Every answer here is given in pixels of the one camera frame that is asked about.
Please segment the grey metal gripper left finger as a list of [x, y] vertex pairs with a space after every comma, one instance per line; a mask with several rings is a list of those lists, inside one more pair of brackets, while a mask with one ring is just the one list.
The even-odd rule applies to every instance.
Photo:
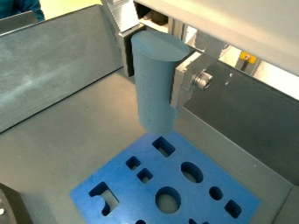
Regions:
[[143, 24], [137, 24], [126, 31], [122, 31], [117, 34], [117, 43], [122, 57], [124, 73], [126, 77], [135, 75], [131, 38], [137, 32], [143, 31], [144, 29], [145, 26]]

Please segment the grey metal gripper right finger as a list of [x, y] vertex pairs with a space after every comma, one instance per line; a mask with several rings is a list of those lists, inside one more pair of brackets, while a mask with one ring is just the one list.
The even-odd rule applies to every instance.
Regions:
[[171, 94], [171, 106], [175, 109], [192, 98], [195, 88], [208, 88], [212, 76], [205, 69], [212, 63], [213, 58], [209, 55], [192, 52], [175, 68]]

